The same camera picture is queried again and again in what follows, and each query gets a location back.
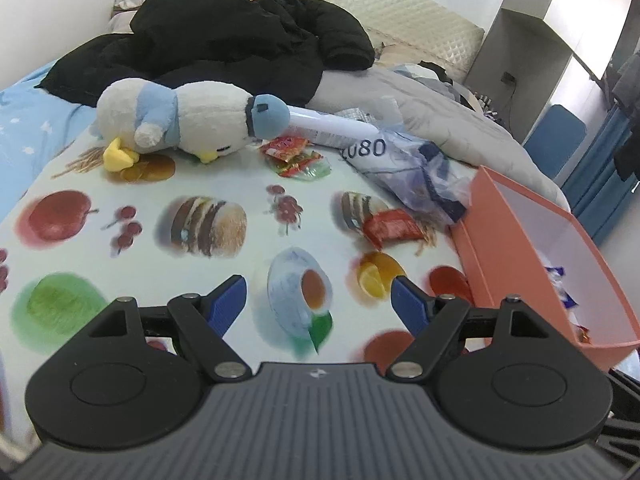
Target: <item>cup and saucer print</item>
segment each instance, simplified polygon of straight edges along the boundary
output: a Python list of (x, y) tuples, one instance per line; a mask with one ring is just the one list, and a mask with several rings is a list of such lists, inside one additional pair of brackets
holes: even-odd
[(297, 247), (282, 251), (269, 268), (267, 294), (282, 329), (294, 338), (311, 339), (318, 351), (333, 327), (333, 289), (316, 259)]

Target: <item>electrical outlet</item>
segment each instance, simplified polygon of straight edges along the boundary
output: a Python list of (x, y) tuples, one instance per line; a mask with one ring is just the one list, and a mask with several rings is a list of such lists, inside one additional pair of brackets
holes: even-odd
[(503, 73), (502, 77), (500, 78), (500, 81), (502, 81), (505, 85), (515, 85), (516, 84), (516, 78), (514, 78), (514, 76), (511, 75), (509, 72)]

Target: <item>food print tablecloth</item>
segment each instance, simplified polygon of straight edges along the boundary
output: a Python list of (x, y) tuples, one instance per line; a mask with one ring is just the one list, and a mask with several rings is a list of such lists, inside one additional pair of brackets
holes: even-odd
[(208, 166), (179, 152), (146, 156), (114, 175), (97, 145), (82, 134), (0, 224), (0, 428), (18, 443), (33, 431), (30, 376), (118, 296), (162, 305), (242, 274), (247, 304), (225, 340), (254, 370), (357, 362), (385, 333), (406, 332), (388, 298), (393, 276), (423, 286), (434, 266), (460, 268), (440, 232), (435, 247), (370, 254), (344, 222), (344, 193), (364, 195), (351, 196), (357, 214), (398, 203), (337, 152), (319, 149), (332, 172), (304, 182), (279, 177), (255, 146)]

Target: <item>black puffer coat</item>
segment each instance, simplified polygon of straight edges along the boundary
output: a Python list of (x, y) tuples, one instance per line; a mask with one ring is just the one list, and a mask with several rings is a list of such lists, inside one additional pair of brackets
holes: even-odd
[(323, 69), (365, 70), (374, 60), (358, 20), (323, 0), (146, 0), (131, 29), (76, 48), (40, 87), (95, 107), (126, 77), (171, 88), (215, 80), (303, 106)]

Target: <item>yellow beak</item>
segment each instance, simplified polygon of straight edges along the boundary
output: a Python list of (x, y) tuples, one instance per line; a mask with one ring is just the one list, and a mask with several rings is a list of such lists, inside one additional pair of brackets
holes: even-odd
[(140, 160), (140, 156), (129, 148), (121, 148), (122, 139), (116, 137), (111, 141), (102, 154), (104, 169), (117, 172), (133, 166)]
[(201, 163), (203, 164), (209, 164), (210, 162), (213, 162), (219, 157), (218, 152), (202, 152), (202, 153), (196, 153), (195, 155), (200, 159)]

